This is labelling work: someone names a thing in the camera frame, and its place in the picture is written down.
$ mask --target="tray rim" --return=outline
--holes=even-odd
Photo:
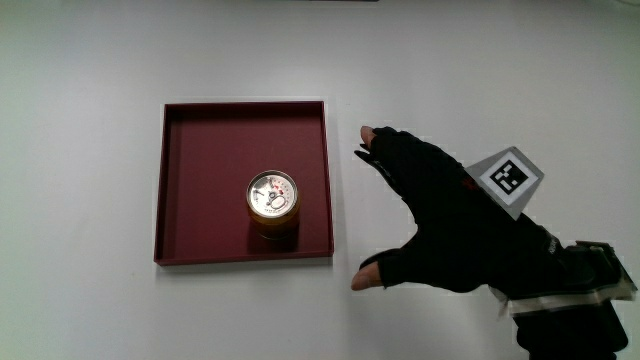
[[[327,114],[327,98],[326,97],[310,97],[310,96],[296,96],[296,97],[281,97],[281,96],[267,96],[267,97],[185,97],[179,98],[180,102],[167,102],[162,105],[162,141],[161,141],[161,156],[160,156],[160,176],[158,178],[158,194],[156,199],[158,200],[156,208],[156,221],[155,221],[155,234],[154,234],[154,262],[160,266],[170,265],[195,265],[195,264],[217,264],[217,263],[231,263],[231,262],[252,262],[252,261],[278,261],[278,260],[295,260],[303,258],[331,258],[335,251],[335,239],[333,233],[333,208],[332,208],[332,193],[331,193],[331,178],[329,169],[329,158],[327,151],[327,127],[326,127],[326,114]],[[165,217],[162,216],[166,213],[166,184],[169,175],[169,169],[167,165],[168,150],[167,146],[170,144],[170,132],[167,132],[169,128],[170,120],[167,119],[167,111],[174,106],[180,105],[238,105],[238,104],[300,104],[300,103],[319,103],[320,105],[320,127],[322,136],[322,155],[323,155],[323,172],[325,175],[325,201],[328,209],[328,248],[326,251],[311,251],[311,252],[295,252],[295,253],[274,253],[264,255],[244,255],[244,256],[229,256],[221,259],[212,259],[209,257],[201,258],[171,258],[167,259],[162,257],[162,241],[159,239],[163,237],[162,229],[165,225]]]

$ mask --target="can lid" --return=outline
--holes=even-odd
[[[256,175],[247,187],[247,204],[265,218],[288,214],[298,201],[298,188],[282,171],[267,170]]]

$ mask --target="white background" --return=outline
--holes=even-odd
[[[640,10],[605,0],[1,1],[0,359],[526,359],[486,286],[350,290],[415,231],[359,127],[517,146],[525,212],[640,281],[639,69]],[[264,96],[327,99],[333,263],[156,266],[162,105]]]

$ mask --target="can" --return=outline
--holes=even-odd
[[[258,234],[270,240],[287,239],[300,224],[298,187],[282,171],[264,171],[247,187],[247,209]]]

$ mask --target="hand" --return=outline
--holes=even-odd
[[[365,260],[353,277],[354,291],[414,282],[468,292],[486,283],[517,286],[529,274],[548,273],[548,232],[524,214],[513,221],[486,193],[468,186],[475,182],[454,158],[389,127],[363,126],[360,136],[369,152],[356,155],[402,197],[418,231],[401,248]]]

